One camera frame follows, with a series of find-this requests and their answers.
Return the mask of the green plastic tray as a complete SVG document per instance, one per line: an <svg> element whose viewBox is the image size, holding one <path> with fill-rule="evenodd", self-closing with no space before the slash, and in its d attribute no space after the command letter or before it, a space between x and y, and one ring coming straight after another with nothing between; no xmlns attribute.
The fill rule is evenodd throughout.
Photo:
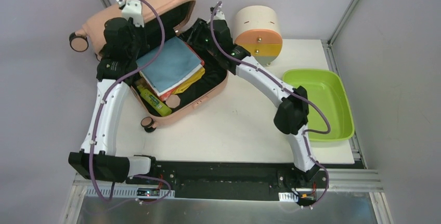
<svg viewBox="0 0 441 224"><path fill-rule="evenodd" d="M282 80L295 88L304 87L308 100L322 111L330 124L328 134L310 132L311 141L337 142L353 136L355 127L351 107L342 80L336 73L320 69L293 69L286 71Z"/></svg>

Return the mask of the pink hard-shell suitcase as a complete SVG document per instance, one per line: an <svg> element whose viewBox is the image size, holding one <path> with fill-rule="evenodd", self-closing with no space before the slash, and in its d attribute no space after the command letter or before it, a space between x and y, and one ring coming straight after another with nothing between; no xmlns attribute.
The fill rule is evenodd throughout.
<svg viewBox="0 0 441 224"><path fill-rule="evenodd" d="M147 43L150 45L150 50L146 54L154 54L160 44L164 44L171 38L179 38L179 34L185 31L183 26L189 21L196 3L196 0L140 1L142 2L142 15L145 21L143 29L146 33ZM84 52L89 46L93 46L96 57L100 61L101 56L99 52L106 43L103 36L104 23L117 17L122 17L121 10L117 5L110 6L90 17L80 30L70 34L71 48L77 52ZM177 94L181 99L180 105L177 108L171 109L172 113L168 116L160 116L140 96L140 92L136 88L137 85L143 85L144 88L152 91L141 72L133 76L131 91L149 114L150 124L145 125L146 132L154 131L158 125L175 123L189 114L198 104L208 100L210 97L216 96L225 88L228 72L220 67L212 57L199 55L196 51L194 52L205 62L203 65L205 74L186 91Z"/></svg>

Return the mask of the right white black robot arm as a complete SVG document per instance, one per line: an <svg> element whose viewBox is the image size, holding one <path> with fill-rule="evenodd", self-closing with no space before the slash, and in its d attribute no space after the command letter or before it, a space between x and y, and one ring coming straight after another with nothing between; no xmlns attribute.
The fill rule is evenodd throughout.
<svg viewBox="0 0 441 224"><path fill-rule="evenodd" d="M270 74L246 49L233 42L225 20L208 23L198 19L179 38L194 50L206 51L220 67L252 84L274 104L277 111L273 123L288 137L295 181L303 188L313 184L320 167L307 133L309 101L306 89L290 87Z"/></svg>

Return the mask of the white peace daisy shirt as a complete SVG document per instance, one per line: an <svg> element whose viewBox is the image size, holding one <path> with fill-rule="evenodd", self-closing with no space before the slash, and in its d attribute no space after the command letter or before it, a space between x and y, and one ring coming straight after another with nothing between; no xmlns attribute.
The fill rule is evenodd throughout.
<svg viewBox="0 0 441 224"><path fill-rule="evenodd" d="M164 94L172 94L172 92L178 87L180 84L182 84L185 80L189 79L193 74L195 74L199 69L201 69L203 66L198 65L196 68L194 68L189 74L187 74L184 78L182 78L180 81L172 85L171 87L167 88L164 91L156 92L158 96L162 96Z"/></svg>

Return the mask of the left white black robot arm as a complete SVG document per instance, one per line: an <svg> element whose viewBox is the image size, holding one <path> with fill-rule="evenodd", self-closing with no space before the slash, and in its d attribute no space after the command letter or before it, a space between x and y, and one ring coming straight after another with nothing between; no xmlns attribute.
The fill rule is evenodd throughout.
<svg viewBox="0 0 441 224"><path fill-rule="evenodd" d="M145 155L117 156L117 132L123 104L139 71L136 58L140 35L132 20L118 17L104 23L106 43L97 66L97 96L89 130L78 152L71 152L69 164L91 181L124 182L138 176L154 184L159 171Z"/></svg>

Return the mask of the light blue cloth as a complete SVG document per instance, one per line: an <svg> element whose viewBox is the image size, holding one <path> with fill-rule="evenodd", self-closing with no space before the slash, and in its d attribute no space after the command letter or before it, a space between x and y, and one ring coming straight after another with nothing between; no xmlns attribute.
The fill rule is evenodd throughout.
<svg viewBox="0 0 441 224"><path fill-rule="evenodd" d="M159 90L165 90L189 74L202 60L180 38L164 43L161 53L140 72Z"/></svg>

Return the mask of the red white tie-dye cloth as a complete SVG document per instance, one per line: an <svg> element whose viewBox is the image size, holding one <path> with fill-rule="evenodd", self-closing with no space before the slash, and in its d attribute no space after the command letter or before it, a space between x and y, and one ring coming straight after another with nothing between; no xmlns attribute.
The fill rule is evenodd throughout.
<svg viewBox="0 0 441 224"><path fill-rule="evenodd" d="M198 64L198 65L204 65L205 64L205 62L204 61L202 61L200 64ZM159 90L153 85L153 83L147 78L147 77L145 77L145 80L146 80L146 83L149 85L149 87L154 91L154 93L155 93L155 95L161 100L161 101L165 101L170 95L173 95L173 94L164 94L164 95L162 95L162 96L158 96L157 94L156 94L156 92L158 92Z"/></svg>

